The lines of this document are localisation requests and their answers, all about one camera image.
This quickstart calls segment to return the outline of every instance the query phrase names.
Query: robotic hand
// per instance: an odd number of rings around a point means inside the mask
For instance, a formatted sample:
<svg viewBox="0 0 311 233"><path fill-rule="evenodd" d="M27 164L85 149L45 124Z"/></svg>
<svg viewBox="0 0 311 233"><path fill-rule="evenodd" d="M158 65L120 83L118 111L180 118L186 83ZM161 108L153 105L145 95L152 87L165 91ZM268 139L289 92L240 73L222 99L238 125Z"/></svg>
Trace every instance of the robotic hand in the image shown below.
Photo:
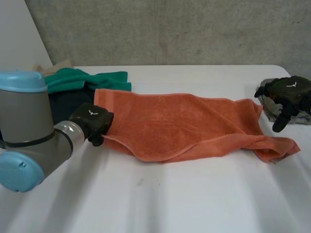
<svg viewBox="0 0 311 233"><path fill-rule="evenodd" d="M297 116L299 111L305 111L311 115L311 81L299 76L274 79L272 82L261 86L255 93L258 98L265 95L280 103L283 108L281 114L273 124L273 131L282 131L292 116Z"/></svg>
<svg viewBox="0 0 311 233"><path fill-rule="evenodd" d="M7 151L0 155L0 184L27 192L43 182L88 139L100 146L113 113L84 104L53 125L48 87L33 71L0 72L0 128Z"/></svg>

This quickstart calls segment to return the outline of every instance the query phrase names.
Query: white table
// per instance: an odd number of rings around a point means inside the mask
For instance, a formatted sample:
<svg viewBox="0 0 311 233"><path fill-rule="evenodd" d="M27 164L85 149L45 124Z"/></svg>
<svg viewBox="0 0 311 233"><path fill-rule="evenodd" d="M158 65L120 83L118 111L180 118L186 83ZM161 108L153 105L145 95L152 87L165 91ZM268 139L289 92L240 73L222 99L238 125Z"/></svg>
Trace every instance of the white table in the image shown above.
<svg viewBox="0 0 311 233"><path fill-rule="evenodd" d="M128 71L133 92L141 94L257 103L253 95L263 79L288 76L277 66L78 68ZM264 114L259 123L274 135ZM248 150L163 165L85 143L33 191L0 188L0 233L310 232L311 127L289 125L275 135L294 139L302 151L277 165Z"/></svg>

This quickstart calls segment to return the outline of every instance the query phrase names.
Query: gray wall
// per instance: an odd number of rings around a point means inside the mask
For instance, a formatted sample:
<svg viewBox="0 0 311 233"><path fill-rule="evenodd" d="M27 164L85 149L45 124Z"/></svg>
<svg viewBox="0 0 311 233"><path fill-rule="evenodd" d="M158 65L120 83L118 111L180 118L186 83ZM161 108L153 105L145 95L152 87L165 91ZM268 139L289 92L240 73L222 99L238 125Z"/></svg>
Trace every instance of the gray wall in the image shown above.
<svg viewBox="0 0 311 233"><path fill-rule="evenodd" d="M26 0L53 63L273 64L311 77L311 0Z"/></svg>

